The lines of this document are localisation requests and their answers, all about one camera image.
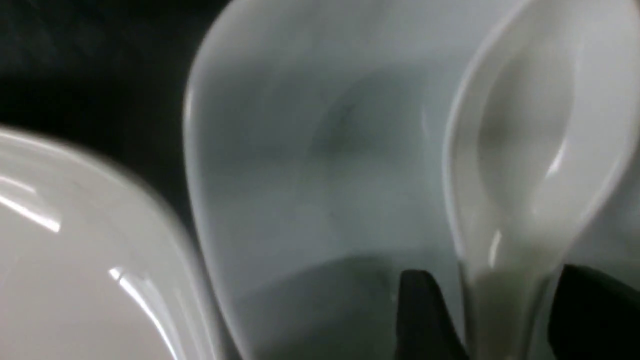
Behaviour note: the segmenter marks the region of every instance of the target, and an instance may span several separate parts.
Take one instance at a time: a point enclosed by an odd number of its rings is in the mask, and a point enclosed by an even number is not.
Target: soup spoon
[[[548,278],[636,147],[633,0],[528,0],[481,44],[445,135],[472,359],[523,359]]]

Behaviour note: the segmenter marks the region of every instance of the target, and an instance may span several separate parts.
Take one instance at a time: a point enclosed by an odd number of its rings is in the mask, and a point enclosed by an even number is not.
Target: white ceramic bowl
[[[0,357],[224,359],[176,216],[82,151],[0,129]]]
[[[435,275],[463,333],[442,140],[465,66],[518,2],[235,0],[222,13],[184,136],[205,261],[245,359],[389,359],[405,268]],[[602,246],[591,233],[575,259]]]

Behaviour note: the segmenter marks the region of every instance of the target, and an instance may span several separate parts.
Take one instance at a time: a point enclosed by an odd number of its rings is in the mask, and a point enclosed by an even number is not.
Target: white dish
[[[0,129],[0,358],[224,359],[193,244],[130,177]]]
[[[235,0],[221,14],[191,71],[184,136],[198,235],[243,358],[388,359],[405,268],[435,275],[463,334],[442,139],[467,63],[518,2]],[[633,224],[636,203],[614,219]],[[622,264],[628,242],[600,242],[629,228],[616,224],[570,259]],[[550,355],[543,331],[536,359]]]

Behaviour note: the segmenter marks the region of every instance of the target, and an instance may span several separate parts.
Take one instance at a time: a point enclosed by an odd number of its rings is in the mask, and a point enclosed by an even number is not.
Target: spoon handle
[[[524,360],[547,276],[486,274],[466,282],[465,328],[472,360]]]

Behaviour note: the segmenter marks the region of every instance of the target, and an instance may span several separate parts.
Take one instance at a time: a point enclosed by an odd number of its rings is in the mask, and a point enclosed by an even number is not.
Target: spoon bowl
[[[443,164],[473,358],[526,354],[546,279],[634,153],[639,64],[632,0],[524,1],[470,62]]]

